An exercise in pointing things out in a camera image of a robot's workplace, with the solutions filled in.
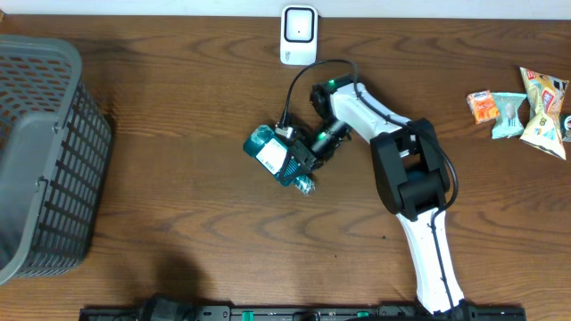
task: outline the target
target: wall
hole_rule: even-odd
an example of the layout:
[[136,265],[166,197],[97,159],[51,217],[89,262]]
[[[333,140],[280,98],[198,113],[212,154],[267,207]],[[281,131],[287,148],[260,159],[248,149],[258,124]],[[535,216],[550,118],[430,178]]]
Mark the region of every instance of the wall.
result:
[[[279,16],[283,0],[2,0],[6,13]],[[324,17],[571,19],[569,0],[301,0]]]

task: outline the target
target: green connector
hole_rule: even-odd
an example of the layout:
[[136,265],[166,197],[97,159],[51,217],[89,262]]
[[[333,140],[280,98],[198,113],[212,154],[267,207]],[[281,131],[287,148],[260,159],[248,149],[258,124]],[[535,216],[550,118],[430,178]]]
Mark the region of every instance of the green connector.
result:
[[242,312],[242,321],[253,321],[253,312],[251,311]]

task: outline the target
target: snack bag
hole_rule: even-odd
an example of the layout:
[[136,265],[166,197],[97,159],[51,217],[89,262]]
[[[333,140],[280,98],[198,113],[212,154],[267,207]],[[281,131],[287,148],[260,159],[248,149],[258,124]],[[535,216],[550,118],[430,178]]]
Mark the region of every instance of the snack bag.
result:
[[522,135],[524,126],[519,122],[517,109],[527,95],[492,93],[492,97],[500,111],[500,117],[496,119],[496,125],[492,129],[492,139]]
[[544,152],[566,158],[559,124],[568,80],[520,68],[527,98],[531,104],[530,120],[521,140]]
[[470,94],[466,98],[466,101],[474,115],[476,124],[481,124],[500,116],[498,107],[496,106],[496,103],[492,98],[492,93],[490,93],[489,90]]
[[564,142],[571,142],[571,115],[561,114],[561,134]]

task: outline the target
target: teal bottle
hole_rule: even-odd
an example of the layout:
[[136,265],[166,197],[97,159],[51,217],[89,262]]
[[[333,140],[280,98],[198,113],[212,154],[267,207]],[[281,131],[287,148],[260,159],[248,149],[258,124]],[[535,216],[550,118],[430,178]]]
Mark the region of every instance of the teal bottle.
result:
[[[262,125],[254,130],[250,138],[244,142],[244,152],[255,158],[277,180],[284,164],[287,146],[282,143],[268,125]],[[300,164],[296,160],[291,160],[285,169],[284,177],[294,173],[299,167]],[[295,187],[306,195],[315,190],[315,183],[307,175],[301,175],[293,180],[280,183],[283,186],[294,183]]]

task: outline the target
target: wooden table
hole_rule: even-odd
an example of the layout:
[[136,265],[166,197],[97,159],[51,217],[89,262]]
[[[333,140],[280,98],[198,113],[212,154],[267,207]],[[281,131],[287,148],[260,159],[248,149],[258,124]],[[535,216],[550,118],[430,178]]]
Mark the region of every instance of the wooden table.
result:
[[[520,304],[529,320],[571,318],[571,167],[518,139],[493,141],[493,121],[474,125],[465,98],[524,92],[517,66],[571,78],[570,30],[556,21],[319,26],[320,58],[355,60],[379,100],[434,123],[459,173],[446,224],[467,298]],[[300,70],[279,61],[279,19],[8,16],[0,32],[74,44],[117,129],[86,261],[0,287],[0,319],[77,320],[86,305],[156,292],[236,305],[414,300],[409,248],[378,199],[366,142],[342,146],[311,197],[242,151],[255,128],[277,121]],[[292,110],[317,125],[310,85],[344,72],[308,72]]]

